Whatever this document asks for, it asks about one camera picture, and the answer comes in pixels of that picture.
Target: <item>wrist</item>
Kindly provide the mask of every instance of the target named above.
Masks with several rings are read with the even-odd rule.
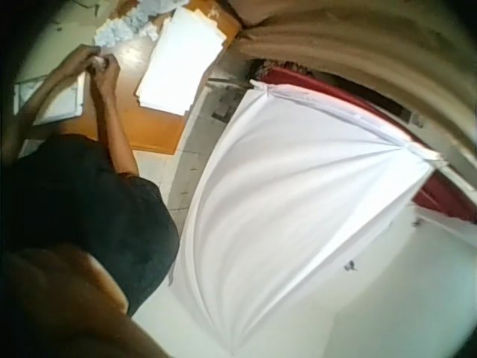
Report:
[[[106,108],[109,108],[109,109],[116,108],[116,95],[112,93],[102,93],[101,97],[103,98],[103,102]]]

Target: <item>stack of paper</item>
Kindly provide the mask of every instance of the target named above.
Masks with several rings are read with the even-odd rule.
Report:
[[[199,10],[176,9],[164,23],[136,94],[143,107],[183,116],[226,36]]]

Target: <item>forearm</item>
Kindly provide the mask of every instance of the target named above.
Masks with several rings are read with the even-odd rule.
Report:
[[[59,84],[60,79],[55,72],[51,73],[37,91],[27,100],[20,111],[5,124],[1,138],[1,160],[4,165],[13,163],[22,149],[28,130],[32,126],[38,112],[47,97]]]
[[[108,96],[104,99],[104,121],[107,133],[107,147],[114,169],[117,173],[139,175],[136,159],[124,132],[116,106],[116,99],[113,96]]]

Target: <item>black t-shirt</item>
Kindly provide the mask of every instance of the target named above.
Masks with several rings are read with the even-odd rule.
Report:
[[[94,256],[129,300],[128,315],[161,284],[179,236],[159,188],[117,175],[84,136],[54,136],[2,169],[2,249],[70,243]]]

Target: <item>crumpled paper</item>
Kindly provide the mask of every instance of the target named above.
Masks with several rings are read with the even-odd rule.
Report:
[[[189,3],[189,0],[139,0],[138,5],[120,19],[108,19],[96,30],[95,44],[109,48],[121,41],[134,37],[149,36],[153,41],[158,37],[157,27],[149,19],[160,13]]]

